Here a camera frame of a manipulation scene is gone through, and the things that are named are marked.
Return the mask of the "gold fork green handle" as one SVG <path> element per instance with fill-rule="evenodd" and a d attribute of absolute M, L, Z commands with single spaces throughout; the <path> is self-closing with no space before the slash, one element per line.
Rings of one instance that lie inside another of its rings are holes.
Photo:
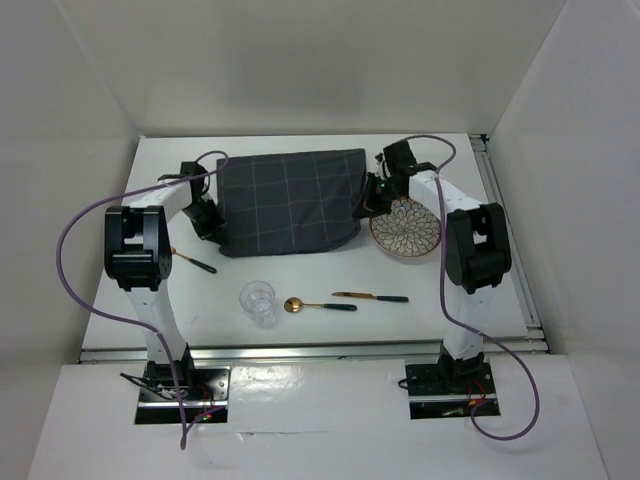
<path fill-rule="evenodd" d="M 171 248 L 171 253 L 173 255 L 178 256 L 179 258 L 185 260 L 186 262 L 198 267 L 199 269 L 210 273 L 210 274 L 216 274 L 217 273 L 217 269 L 214 268 L 213 266 L 208 265 L 208 264 L 206 264 L 206 263 L 204 263 L 202 261 L 196 260 L 194 258 L 191 258 L 191 257 L 189 257 L 187 255 L 184 255 L 184 254 L 178 252 L 174 247 Z"/>

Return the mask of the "floral patterned plate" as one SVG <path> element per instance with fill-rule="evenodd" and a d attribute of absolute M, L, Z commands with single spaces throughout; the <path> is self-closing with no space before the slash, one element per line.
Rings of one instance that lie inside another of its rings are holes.
<path fill-rule="evenodd" d="M 401 258 L 419 258 L 433 252 L 440 243 L 440 221 L 420 203 L 394 200 L 391 212 L 369 219 L 374 242 L 386 253 Z"/>

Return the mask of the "dark grey checked cloth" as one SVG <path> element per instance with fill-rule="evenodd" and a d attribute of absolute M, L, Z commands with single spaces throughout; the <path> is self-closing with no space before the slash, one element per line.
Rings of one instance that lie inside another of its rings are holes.
<path fill-rule="evenodd" d="M 324 253 L 360 232 L 363 149 L 233 157 L 216 176 L 229 258 Z"/>

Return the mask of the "clear drinking glass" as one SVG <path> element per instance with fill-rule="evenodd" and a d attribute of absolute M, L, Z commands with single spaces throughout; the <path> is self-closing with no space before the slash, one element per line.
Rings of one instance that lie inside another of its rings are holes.
<path fill-rule="evenodd" d="M 245 314 L 260 327 L 267 328 L 275 323 L 276 295 L 269 283 L 248 283 L 239 294 L 239 303 Z"/>

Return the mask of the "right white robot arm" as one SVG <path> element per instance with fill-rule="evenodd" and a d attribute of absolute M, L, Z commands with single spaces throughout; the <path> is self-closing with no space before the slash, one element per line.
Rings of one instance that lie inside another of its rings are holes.
<path fill-rule="evenodd" d="M 446 180 L 440 165 L 418 162 L 410 147 L 414 136 L 399 140 L 376 156 L 377 167 L 365 177 L 353 216 L 376 218 L 391 212 L 392 202 L 408 198 L 434 213 L 440 222 L 439 298 L 450 326 L 442 341 L 436 379 L 448 392 L 460 391 L 480 375 L 490 305 L 497 287 L 512 266 L 506 217 L 498 203 L 481 203 Z"/>

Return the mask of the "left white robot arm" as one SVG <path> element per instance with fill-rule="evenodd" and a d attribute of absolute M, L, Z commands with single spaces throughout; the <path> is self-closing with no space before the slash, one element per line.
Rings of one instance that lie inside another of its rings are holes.
<path fill-rule="evenodd" d="M 161 176 L 156 190 L 105 213 L 105 271 L 125 291 L 136 320 L 146 329 L 145 378 L 176 399 L 193 394 L 198 376 L 168 293 L 173 262 L 168 223 L 182 213 L 199 239 L 226 242 L 224 220 L 208 193 L 207 173 L 198 161 L 184 162 L 179 173 Z"/>

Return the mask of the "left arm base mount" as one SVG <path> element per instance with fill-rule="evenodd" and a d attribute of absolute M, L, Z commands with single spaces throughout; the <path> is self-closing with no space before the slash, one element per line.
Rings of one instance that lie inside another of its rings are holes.
<path fill-rule="evenodd" d="M 198 367 L 186 371 L 177 365 L 179 389 L 168 367 L 148 363 L 142 374 L 121 372 L 120 377 L 137 389 L 136 425 L 180 424 L 178 396 L 183 400 L 185 421 L 191 424 L 222 424 L 228 421 L 230 366 Z"/>

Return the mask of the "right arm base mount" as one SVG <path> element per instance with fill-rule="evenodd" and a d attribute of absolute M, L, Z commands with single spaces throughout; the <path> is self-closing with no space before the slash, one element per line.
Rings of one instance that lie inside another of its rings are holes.
<path fill-rule="evenodd" d="M 488 362 L 456 379 L 446 379 L 437 364 L 407 364 L 397 386 L 407 392 L 412 420 L 470 417 L 475 407 L 479 417 L 501 415 Z"/>

